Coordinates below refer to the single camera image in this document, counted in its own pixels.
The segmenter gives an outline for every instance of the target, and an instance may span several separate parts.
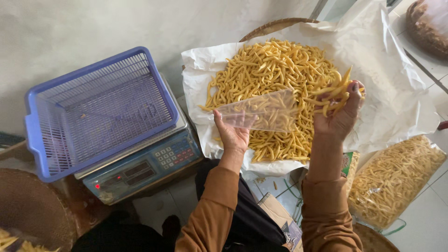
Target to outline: white paper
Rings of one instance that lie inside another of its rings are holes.
[[[341,72],[353,65],[351,78],[366,86],[367,97],[358,122],[344,141],[345,152],[384,149],[437,128],[439,116],[427,87],[391,30],[383,0],[358,0],[338,23],[298,23],[244,43],[183,52],[184,92],[194,122],[197,115],[205,113],[197,105],[205,104],[210,76],[225,69],[225,58],[233,58],[243,44],[261,43],[272,37],[325,49],[325,57],[334,59]],[[220,157],[222,148],[212,139],[219,135],[215,126],[196,126],[204,155]],[[281,176],[302,166],[298,161],[251,164],[253,152],[246,152],[243,168],[259,176]]]

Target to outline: black pants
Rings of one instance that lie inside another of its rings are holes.
[[[198,200],[204,192],[208,172],[219,160],[207,160],[196,175]],[[123,213],[113,213],[109,218],[76,241],[72,252],[172,252],[174,243],[167,241],[153,228],[142,225],[120,224]],[[232,252],[287,252],[282,247],[286,238],[277,224],[255,202],[249,187],[240,176],[238,204],[233,214],[232,226],[225,249]]]
[[[216,167],[219,161],[219,159],[206,161],[199,168],[195,178],[198,200],[204,192],[208,172]],[[288,251],[287,248],[281,246],[286,243],[282,230],[257,205],[241,174],[238,183],[238,203],[233,214],[226,247],[235,247],[236,243],[245,246],[242,251]]]
[[[71,252],[173,252],[174,243],[164,239],[152,227],[142,224],[120,224],[126,218],[114,212],[81,236]]]

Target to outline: brown long-sleeve shirt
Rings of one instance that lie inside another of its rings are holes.
[[[226,168],[212,169],[205,190],[182,228],[176,251],[220,252],[227,239],[237,206],[239,176]],[[353,233],[345,196],[346,179],[313,184],[302,183],[302,242],[304,251],[361,251]]]

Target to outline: snack package label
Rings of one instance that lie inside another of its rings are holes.
[[[342,169],[340,175],[346,178],[349,175],[350,164],[352,163],[353,152],[344,153],[342,156]]]
[[[299,244],[299,248],[302,248],[302,243],[299,242],[302,238],[302,230],[300,230],[295,222],[291,222],[291,224],[288,225],[288,221],[286,221],[281,227],[281,230],[286,237],[286,244],[290,251],[293,251]]]

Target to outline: brown plastic bag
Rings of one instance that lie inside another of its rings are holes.
[[[388,228],[445,160],[446,153],[424,135],[378,151],[356,173],[350,212],[376,228]]]

